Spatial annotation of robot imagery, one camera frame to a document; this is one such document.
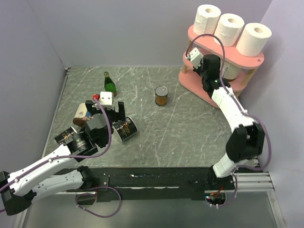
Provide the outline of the white paper towel roll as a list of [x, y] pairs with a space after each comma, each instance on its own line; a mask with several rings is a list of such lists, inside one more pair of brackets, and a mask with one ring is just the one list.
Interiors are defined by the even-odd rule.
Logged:
[[244, 20], [236, 14], [222, 14], [219, 18], [214, 36], [221, 41], [224, 47], [231, 47], [238, 39], [244, 24]]
[[246, 57], [256, 57], [260, 54], [267, 41], [272, 36], [269, 27], [260, 23], [248, 23], [237, 42], [237, 51]]
[[193, 24], [193, 32], [197, 35], [214, 34], [221, 10], [209, 4], [200, 5], [197, 8], [196, 17]]

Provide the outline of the printed paper roll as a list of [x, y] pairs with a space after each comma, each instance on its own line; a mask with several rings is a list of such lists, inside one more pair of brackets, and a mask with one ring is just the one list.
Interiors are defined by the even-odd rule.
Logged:
[[91, 114], [88, 112], [85, 103], [81, 103], [74, 115], [72, 123], [76, 126], [83, 127], [87, 121], [91, 119]]

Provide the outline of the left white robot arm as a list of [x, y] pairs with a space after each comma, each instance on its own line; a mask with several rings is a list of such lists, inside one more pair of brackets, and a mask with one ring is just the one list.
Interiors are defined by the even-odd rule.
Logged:
[[8, 216], [17, 215], [28, 209], [40, 198], [66, 190], [91, 190], [94, 178], [88, 167], [79, 167], [66, 175], [55, 176], [69, 165], [85, 159], [104, 155], [110, 148], [113, 123], [125, 118], [123, 102], [118, 102], [118, 110], [113, 103], [101, 101], [85, 102], [93, 115], [78, 133], [66, 140], [48, 156], [19, 171], [0, 173], [0, 195]]

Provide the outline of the cream paper roll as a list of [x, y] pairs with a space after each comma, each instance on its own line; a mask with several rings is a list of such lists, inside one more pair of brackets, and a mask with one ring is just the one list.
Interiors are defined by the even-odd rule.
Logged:
[[225, 61], [224, 66], [223, 66], [223, 72], [222, 72], [222, 76], [229, 80], [235, 80], [240, 72], [241, 68]]

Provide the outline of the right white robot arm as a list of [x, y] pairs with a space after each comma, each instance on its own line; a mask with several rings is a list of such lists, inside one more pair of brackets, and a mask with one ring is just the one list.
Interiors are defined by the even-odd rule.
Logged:
[[220, 57], [199, 54], [191, 57], [190, 62], [193, 71], [201, 77], [203, 90], [220, 108], [232, 132], [225, 155], [212, 166], [212, 175], [208, 177], [208, 185], [216, 190], [237, 166], [262, 153], [265, 133], [261, 124], [248, 116], [240, 105], [229, 81], [221, 76]]

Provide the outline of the black paper roll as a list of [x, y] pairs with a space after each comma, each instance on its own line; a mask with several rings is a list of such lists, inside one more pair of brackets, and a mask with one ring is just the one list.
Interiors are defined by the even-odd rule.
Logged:
[[75, 133], [77, 133], [77, 130], [74, 127], [70, 126], [66, 130], [64, 130], [62, 133], [57, 135], [54, 138], [54, 140], [56, 141], [56, 143], [58, 145], [62, 145], [66, 140], [71, 138]]
[[120, 120], [113, 124], [114, 132], [121, 142], [126, 141], [138, 132], [138, 128], [133, 119], [127, 116], [124, 120]]

